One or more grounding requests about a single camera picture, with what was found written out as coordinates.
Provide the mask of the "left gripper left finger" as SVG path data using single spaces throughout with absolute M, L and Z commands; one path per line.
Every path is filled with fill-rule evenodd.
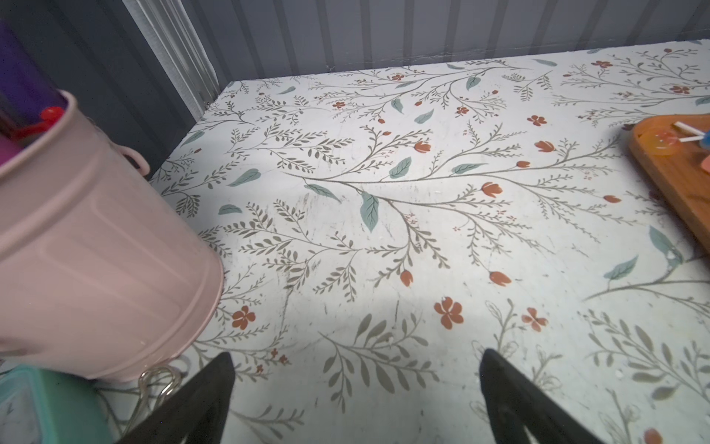
M 236 378 L 229 353 L 220 353 L 121 443 L 219 443 Z

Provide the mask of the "pink pen cup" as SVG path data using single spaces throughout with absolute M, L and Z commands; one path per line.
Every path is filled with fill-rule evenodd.
M 183 353 L 223 289 L 217 254 L 1 29 L 1 357 L 129 381 Z

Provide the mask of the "pile of colourful lollipops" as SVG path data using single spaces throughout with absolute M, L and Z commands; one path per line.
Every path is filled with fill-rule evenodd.
M 638 137 L 638 144 L 652 157 L 672 157 L 692 144 L 709 150 L 709 132 L 681 121 L 658 123 Z

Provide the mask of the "brown wooden tray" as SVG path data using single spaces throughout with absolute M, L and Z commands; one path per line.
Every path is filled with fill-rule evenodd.
M 708 114 L 667 115 L 637 123 L 630 152 L 696 240 L 709 249 L 709 151 L 688 136 L 680 122 L 707 133 Z

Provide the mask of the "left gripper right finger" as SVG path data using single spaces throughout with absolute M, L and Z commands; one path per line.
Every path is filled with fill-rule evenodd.
M 497 443 L 528 443 L 530 436 L 539 443 L 602 442 L 497 351 L 484 351 L 479 373 L 489 424 Z

